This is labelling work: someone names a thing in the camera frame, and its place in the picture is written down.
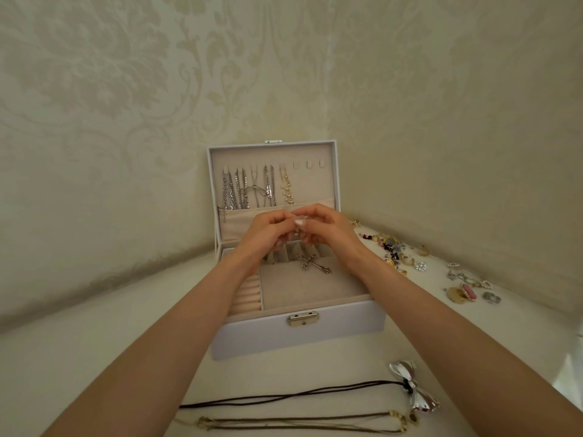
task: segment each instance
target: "wallpaper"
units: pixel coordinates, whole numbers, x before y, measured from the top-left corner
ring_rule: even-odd
[[[0,316],[213,243],[205,148],[338,139],[343,209],[581,301],[582,0],[0,0]]]

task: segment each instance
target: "person's left hand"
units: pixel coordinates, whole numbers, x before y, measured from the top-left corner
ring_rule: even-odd
[[[296,230],[297,217],[287,210],[260,213],[255,218],[243,239],[233,252],[248,260],[250,274],[256,271],[261,258],[272,250],[279,250],[291,241]]]

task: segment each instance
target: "gold lock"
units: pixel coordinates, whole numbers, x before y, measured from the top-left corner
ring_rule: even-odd
[[[311,325],[316,323],[320,315],[316,311],[306,311],[305,313],[293,314],[288,317],[288,324],[291,327]]]

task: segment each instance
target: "jewelry box lid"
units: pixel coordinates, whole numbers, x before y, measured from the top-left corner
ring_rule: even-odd
[[[340,211],[336,140],[215,146],[207,153],[219,246],[237,243],[258,213],[314,203]]]

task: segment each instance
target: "forearm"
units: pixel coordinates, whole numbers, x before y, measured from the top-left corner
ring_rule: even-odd
[[[230,255],[131,344],[46,436],[160,436],[227,316],[248,266]]]
[[[377,257],[359,276],[482,436],[575,435],[583,414],[506,348]]]

